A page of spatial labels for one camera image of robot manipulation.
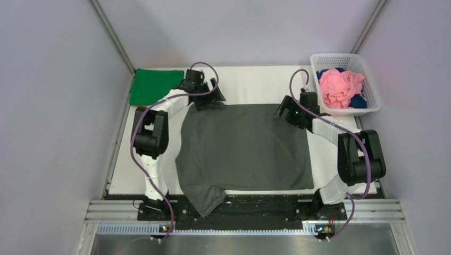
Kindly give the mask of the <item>dark grey t-shirt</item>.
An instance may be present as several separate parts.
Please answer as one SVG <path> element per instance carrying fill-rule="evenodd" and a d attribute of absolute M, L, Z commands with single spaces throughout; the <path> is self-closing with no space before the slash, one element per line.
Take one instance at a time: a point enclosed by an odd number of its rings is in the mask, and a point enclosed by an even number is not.
<path fill-rule="evenodd" d="M 274 116 L 275 104 L 190 106 L 176 158 L 179 184 L 202 217 L 234 191 L 314 187 L 307 133 Z"/>

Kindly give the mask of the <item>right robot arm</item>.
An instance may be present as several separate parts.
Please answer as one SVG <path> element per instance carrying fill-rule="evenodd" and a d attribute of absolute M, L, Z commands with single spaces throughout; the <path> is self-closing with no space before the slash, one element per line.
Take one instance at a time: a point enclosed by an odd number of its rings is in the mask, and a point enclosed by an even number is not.
<path fill-rule="evenodd" d="M 309 209 L 315 217 L 326 219 L 345 199 L 365 199 L 371 183 L 385 176 L 386 164 L 375 130 L 356 129 L 320 113 L 317 98 L 315 92 L 305 90 L 299 99 L 285 96 L 275 116 L 284 117 L 289 124 L 307 129 L 337 147 L 337 174 L 315 191 Z"/>

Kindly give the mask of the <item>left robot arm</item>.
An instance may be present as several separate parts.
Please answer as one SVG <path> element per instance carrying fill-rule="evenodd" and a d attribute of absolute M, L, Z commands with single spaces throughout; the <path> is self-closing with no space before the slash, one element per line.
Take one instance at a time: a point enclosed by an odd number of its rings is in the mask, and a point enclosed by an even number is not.
<path fill-rule="evenodd" d="M 145 174 L 152 187 L 146 193 L 145 204 L 157 219 L 165 219 L 170 214 L 172 206 L 166 197 L 168 192 L 164 181 L 159 177 L 162 160 L 169 144 L 169 119 L 180 109 L 194 103 L 196 110 L 224 108 L 226 100 L 218 87 L 218 77 L 210 80 L 212 87 L 205 82 L 202 71 L 188 69 L 186 72 L 170 71 L 170 90 L 151 105 L 145 107 L 139 104 L 133 123 L 130 153 L 139 155 L 145 166 L 139 168 Z"/>

